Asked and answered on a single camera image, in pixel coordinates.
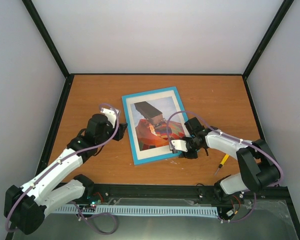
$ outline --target brown tabletop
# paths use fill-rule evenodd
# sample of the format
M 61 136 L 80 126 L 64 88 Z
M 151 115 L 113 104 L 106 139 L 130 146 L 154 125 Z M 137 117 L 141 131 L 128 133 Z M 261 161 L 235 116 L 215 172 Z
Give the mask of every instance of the brown tabletop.
M 87 127 L 100 103 L 122 110 L 122 96 L 176 86 L 186 110 L 203 117 L 223 132 L 246 140 L 259 138 L 256 122 L 241 76 L 194 75 L 76 75 L 66 102 L 49 163 L 54 161 L 79 130 Z M 70 173 L 63 182 L 83 174 L 95 183 L 213 185 L 217 180 L 239 172 L 238 162 L 229 158 L 214 176 L 225 155 L 204 150 L 198 159 L 169 158 L 134 166 L 128 132 L 121 141 L 112 140 L 102 152 Z

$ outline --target picture frame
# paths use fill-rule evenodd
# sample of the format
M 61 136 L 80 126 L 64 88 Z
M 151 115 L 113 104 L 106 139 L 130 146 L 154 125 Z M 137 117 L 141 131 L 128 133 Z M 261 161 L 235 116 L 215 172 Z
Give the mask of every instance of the picture frame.
M 122 102 L 134 165 L 179 155 L 170 150 L 168 134 L 172 140 L 190 135 L 185 113 L 173 116 L 167 134 L 168 118 L 185 110 L 175 86 L 125 95 Z

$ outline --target gray wall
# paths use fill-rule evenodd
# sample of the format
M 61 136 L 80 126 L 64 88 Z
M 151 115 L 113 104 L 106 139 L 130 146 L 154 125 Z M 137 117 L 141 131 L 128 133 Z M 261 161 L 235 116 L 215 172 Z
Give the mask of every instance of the gray wall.
M 34 176 L 63 83 L 21 0 L 0 0 L 0 240 L 5 191 Z
M 292 4 L 248 83 L 300 220 L 300 0 Z
M 71 73 L 241 74 L 283 0 L 34 0 Z

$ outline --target screwdriver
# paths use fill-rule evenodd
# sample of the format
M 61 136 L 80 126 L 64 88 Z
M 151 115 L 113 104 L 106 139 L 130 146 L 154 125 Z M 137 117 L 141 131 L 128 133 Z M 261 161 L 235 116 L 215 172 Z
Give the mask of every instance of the screwdriver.
M 215 174 L 214 175 L 217 175 L 218 171 L 220 168 L 222 168 L 224 166 L 224 164 L 226 163 L 226 161 L 228 160 L 229 158 L 229 155 L 226 154 L 223 158 L 222 158 L 222 161 L 220 162 L 219 166 L 218 166 L 218 169 L 216 170 Z

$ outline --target purple cable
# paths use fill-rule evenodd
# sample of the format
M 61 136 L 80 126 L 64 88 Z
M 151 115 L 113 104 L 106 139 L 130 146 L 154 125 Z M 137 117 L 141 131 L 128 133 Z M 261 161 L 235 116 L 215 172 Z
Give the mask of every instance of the purple cable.
M 75 151 L 75 152 L 73 152 L 73 153 L 71 153 L 71 154 L 65 156 L 64 158 L 62 158 L 62 159 L 60 160 L 61 163 L 62 163 L 63 161 L 65 161 L 65 160 L 67 160 L 68 158 L 74 156 L 74 155 L 77 155 L 77 154 L 80 154 L 80 153 L 85 152 L 85 151 L 89 151 L 89 150 L 93 150 L 93 149 L 97 149 L 97 148 L 99 148 L 99 147 L 102 147 L 102 146 L 106 145 L 107 143 L 109 143 L 109 142 L 115 137 L 115 135 L 117 134 L 117 131 L 118 131 L 118 129 L 119 129 L 119 124 L 120 124 L 120 123 L 119 123 L 119 115 L 118 115 L 116 109 L 115 109 L 113 106 L 111 106 L 110 104 L 108 104 L 108 103 L 101 103 L 101 104 L 99 105 L 99 109 L 101 108 L 101 105 L 106 105 L 106 106 L 110 107 L 110 108 L 114 111 L 114 114 L 115 114 L 115 117 L 116 117 L 116 126 L 115 126 L 115 129 L 114 129 L 114 132 L 113 132 L 112 136 L 109 137 L 109 139 L 108 139 L 107 141 L 105 141 L 105 142 L 103 142 L 103 143 L 101 143 L 101 144 L 99 144 L 99 145 L 87 147 L 87 148 L 81 149 L 81 150 L 79 150 L 79 151 Z M 46 175 L 48 175 L 48 174 L 49 174 L 56 166 L 58 166 L 58 165 L 59 165 L 59 163 L 54 164 L 51 168 L 49 168 L 49 170 L 47 170 L 44 174 L 42 174 L 42 176 L 39 177 L 39 178 L 33 183 L 34 186 L 36 186 L 36 185 L 37 185 L 37 184 L 38 184 L 38 183 L 39 183 Z M 14 211 L 16 210 L 18 204 L 19 204 L 19 203 L 21 202 L 21 200 L 25 197 L 25 195 L 27 195 L 27 193 L 30 192 L 30 190 L 31 190 L 32 188 L 33 188 L 33 187 L 30 186 L 23 194 L 21 194 L 21 196 L 18 198 L 17 201 L 15 201 L 14 205 L 12 206 L 12 208 L 11 208 L 11 210 L 10 210 L 8 216 L 6 217 L 6 221 L 5 221 L 5 225 L 4 225 L 5 230 L 6 230 L 7 232 L 12 233 L 12 232 L 15 232 L 16 230 L 18 230 L 17 228 L 16 228 L 16 229 L 10 229 L 10 228 L 9 228 L 9 221 L 10 221 L 10 218 L 11 218 L 12 214 L 13 214 Z
M 118 221 L 116 219 L 115 216 L 113 216 L 112 214 L 108 213 L 108 212 L 102 212 L 99 214 L 93 214 L 91 217 L 87 217 L 85 218 L 83 212 L 81 211 L 80 207 L 74 202 L 71 201 L 71 204 L 73 204 L 75 206 L 75 208 L 78 210 L 79 215 L 81 216 L 81 218 L 83 219 L 83 221 L 97 234 L 101 234 L 101 235 L 110 235 L 113 234 L 117 229 L 118 229 Z M 101 216 L 109 216 L 112 218 L 113 222 L 114 222 L 114 226 L 113 229 L 109 232 L 105 232 L 105 231 L 101 231 L 100 229 L 98 229 L 97 227 L 93 226 L 88 220 L 89 219 L 94 219 L 97 217 L 101 217 Z
M 255 193 L 253 193 L 253 198 L 254 198 L 253 206 L 252 206 L 251 210 L 247 213 L 247 215 L 245 215 L 244 217 L 242 217 L 242 218 L 240 218 L 240 219 L 238 219 L 238 220 L 230 221 L 229 223 L 233 223 L 233 224 L 234 224 L 234 223 L 239 223 L 239 222 L 241 222 L 241 221 L 247 219 L 247 218 L 252 214 L 252 212 L 255 210 L 256 205 L 257 205 L 257 196 L 256 196 Z M 226 220 L 222 220 L 219 216 L 218 216 L 217 218 L 218 218 L 220 221 L 225 221 L 225 222 L 226 222 Z
M 200 117 L 199 115 L 197 115 L 196 113 L 192 112 L 192 111 L 177 111 L 175 112 L 174 114 L 172 114 L 168 121 L 166 122 L 166 132 L 168 133 L 168 126 L 169 126 L 169 122 L 171 120 L 171 118 L 174 116 L 174 115 L 177 115 L 177 114 L 181 114 L 181 113 L 188 113 L 188 114 L 192 114 L 194 116 L 196 116 L 198 119 L 200 119 L 204 125 L 206 125 L 211 131 L 213 131 L 214 133 L 217 133 L 217 134 L 220 134 L 220 132 L 218 132 L 217 130 L 213 129 L 202 117 Z M 237 138 L 237 137 L 234 137 L 234 136 L 231 136 L 229 134 L 226 134 L 226 133 L 222 133 L 222 136 L 224 136 L 225 138 L 227 139 L 230 139 L 232 141 L 235 141 L 235 142 L 238 142 L 240 143 L 240 139 Z M 168 141 L 170 143 L 170 145 L 172 146 L 172 149 L 175 150 L 175 146 L 172 144 L 171 142 L 171 138 L 169 136 L 169 134 L 167 135 L 168 137 Z M 280 173 L 280 178 L 278 181 L 270 184 L 268 187 L 273 187 L 277 184 L 280 184 L 283 179 L 284 179 L 284 171 L 282 170 L 282 168 L 280 167 L 280 165 L 276 162 L 276 160 L 273 159 L 273 157 L 271 157 L 269 154 L 267 154 L 265 151 L 261 150 L 260 148 L 248 143 L 248 142 L 245 142 L 245 141 L 242 141 L 241 142 L 242 144 L 246 145 L 246 146 L 249 146 L 251 148 L 253 148 L 254 150 L 258 151 L 259 153 L 261 153 L 262 155 L 264 155 L 267 159 L 269 159 L 275 166 L 276 168 L 278 169 L 279 173 Z

